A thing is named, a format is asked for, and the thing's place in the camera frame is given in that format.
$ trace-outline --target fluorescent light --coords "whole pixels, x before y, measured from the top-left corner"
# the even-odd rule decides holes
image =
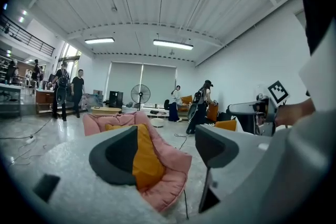
[[[86,39],[86,44],[95,44],[95,43],[110,43],[114,42],[113,37],[103,37],[103,38],[94,38],[94,39]]]
[[[185,50],[192,50],[194,48],[193,45],[184,44],[184,43],[177,43],[177,42],[171,42],[171,41],[165,41],[165,40],[153,40],[153,44],[157,46],[166,46],[166,47],[172,47],[177,49],[185,49]]]

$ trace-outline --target black speaker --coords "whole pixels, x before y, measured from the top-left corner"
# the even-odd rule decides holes
[[[109,108],[122,108],[123,92],[110,91],[110,103]]]

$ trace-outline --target gray floor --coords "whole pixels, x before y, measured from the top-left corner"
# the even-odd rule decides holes
[[[32,167],[31,163],[43,156],[51,148],[60,143],[84,136],[82,119],[78,119],[74,115],[68,116],[67,122],[63,122],[61,119],[53,120],[48,116],[29,115],[22,117],[22,119],[1,120],[0,128],[2,132],[0,137],[28,136],[34,134],[44,124],[46,125],[36,134],[36,140],[31,144],[26,144],[27,139],[0,140],[0,149],[4,156],[4,163],[8,167],[8,171],[17,180],[25,180],[25,176]],[[174,134],[186,135],[185,130],[187,125],[188,122],[186,121],[174,123],[165,120],[165,126],[157,130],[169,144],[180,148],[185,138],[176,137]],[[197,152],[195,137],[193,135],[188,136],[181,150],[193,156],[185,189],[188,215],[192,217],[198,211],[198,204],[200,203],[205,181],[206,167]],[[162,214],[171,223],[179,223],[186,219],[185,209],[184,194],[182,194],[176,204]]]

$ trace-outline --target railing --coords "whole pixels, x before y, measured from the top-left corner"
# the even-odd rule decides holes
[[[12,38],[15,38],[22,43],[37,49],[48,56],[51,56],[54,51],[54,47],[50,46],[49,44],[44,43],[42,40],[38,39],[37,37],[31,35],[26,30],[19,27],[15,22],[9,19],[5,15],[1,15],[0,18],[0,27],[1,31],[5,34],[8,34]]]

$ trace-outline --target pink cushion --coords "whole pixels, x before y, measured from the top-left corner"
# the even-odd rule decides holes
[[[187,175],[191,166],[191,155],[177,150],[166,143],[158,134],[148,117],[143,112],[116,115],[92,115],[83,117],[85,135],[93,135],[105,131],[105,124],[133,125],[146,124],[155,154],[166,167],[166,172],[161,181],[150,189],[141,189],[142,197],[157,211],[163,211],[172,205],[185,188]]]
[[[167,168],[160,182],[140,193],[158,212],[161,212],[177,200],[184,190],[185,181],[184,173]]]

